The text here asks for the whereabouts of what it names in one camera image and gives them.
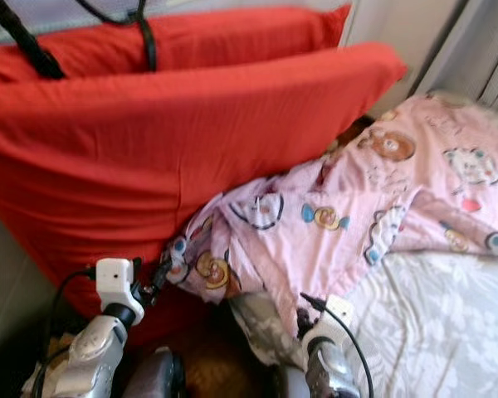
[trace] bed sheet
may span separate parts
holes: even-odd
[[[484,111],[498,127],[498,114]],[[387,255],[346,298],[355,308],[351,326],[376,396],[498,396],[498,258]],[[301,366],[299,343],[266,294],[240,296],[231,306],[261,361]],[[354,348],[345,350],[356,380],[365,385]]]

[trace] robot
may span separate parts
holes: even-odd
[[[56,398],[109,398],[115,369],[123,356],[129,329],[140,323],[144,307],[153,305],[171,270],[171,261],[161,262],[150,286],[134,281],[139,260],[102,259],[96,263],[96,291],[102,314],[80,332],[69,349],[69,360],[54,393]],[[326,304],[352,319],[352,306],[337,296]],[[280,396],[295,398],[359,398],[352,371],[341,351],[344,332],[327,312],[306,329],[302,339],[305,372],[282,367],[276,373]],[[180,359],[161,348],[139,367],[123,397],[171,398],[185,396],[184,369]]]

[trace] black cable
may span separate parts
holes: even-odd
[[[95,268],[93,267],[93,268],[83,269],[81,271],[73,272],[73,273],[69,274],[66,278],[64,278],[63,281],[61,282],[61,284],[59,285],[59,289],[57,290],[57,292],[54,295],[53,300],[51,302],[50,315],[48,316],[48,319],[46,321],[46,326],[45,326],[45,330],[44,330],[44,337],[42,339],[42,355],[41,355],[42,363],[45,363],[46,361],[48,361],[50,359],[48,357],[48,346],[50,345],[51,330],[53,329],[53,321],[54,321],[54,318],[56,316],[57,304],[59,303],[59,300],[61,299],[63,292],[65,291],[65,287],[76,276],[87,276],[90,279],[94,279],[95,278]],[[37,396],[36,393],[37,393],[37,391],[40,391],[40,394],[42,394],[42,385],[44,385],[44,372],[40,376],[39,376],[39,374],[37,374],[36,380],[33,383],[32,398],[40,397],[40,395]]]
[[[358,342],[354,338],[354,335],[349,330],[349,328],[347,328],[347,325],[345,325],[344,322],[341,319],[339,319],[339,317],[335,313],[333,313],[332,311],[330,311],[328,309],[325,301],[321,300],[320,298],[313,298],[306,293],[301,293],[300,296],[303,299],[305,299],[308,303],[310,303],[310,305],[314,309],[319,311],[320,313],[322,313],[323,311],[326,311],[347,332],[347,334],[350,337],[350,340],[352,341],[352,343],[354,344],[354,347],[356,348],[356,351],[358,352],[359,359],[361,360],[362,365],[364,366],[365,375],[367,376],[367,385],[369,388],[369,398],[374,398],[373,378],[371,377],[371,371],[369,370],[369,365],[367,364],[367,361],[365,360],[364,353],[362,352],[361,348],[359,347]]]
[[[121,20],[113,19],[107,16],[86,0],[76,0],[76,2],[87,12],[94,15],[102,22],[110,23],[117,26],[128,26],[137,23],[140,28],[140,33],[142,33],[142,39],[144,40],[144,50],[146,54],[146,60],[148,62],[149,71],[155,72],[157,70],[157,47],[155,45],[155,39],[148,21],[146,21],[146,19],[144,18],[146,0],[139,0],[139,5],[137,6],[136,11],[130,12],[127,18]]]
[[[51,362],[54,359],[59,357],[62,353],[67,352],[69,348],[70,348],[70,345],[57,350],[56,352],[51,354],[41,364],[41,368],[37,372],[37,375],[35,376],[35,380],[33,381],[32,398],[41,398],[42,397],[42,387],[44,386],[44,376],[46,375],[46,368],[48,367],[48,365],[51,364]]]
[[[53,55],[39,46],[37,39],[3,0],[0,0],[0,25],[11,35],[39,75],[55,80],[65,77]]]

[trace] floor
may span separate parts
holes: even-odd
[[[139,359],[168,346],[183,358],[190,397],[272,396],[271,370],[252,354],[228,305],[222,304],[195,327],[128,355],[113,396],[119,396]]]

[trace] cushion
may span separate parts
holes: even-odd
[[[0,84],[0,218],[56,284],[108,256],[143,257],[147,274],[211,197],[320,155],[404,70],[389,47],[364,44]],[[75,280],[66,291],[85,316],[99,312],[93,288]],[[132,341],[190,322],[200,307],[181,297],[162,292]]]
[[[336,47],[349,5],[332,12],[253,8],[149,19],[159,70],[267,61]],[[68,78],[148,70],[138,27],[101,25],[40,36]],[[0,46],[0,81],[39,79],[16,46]]]

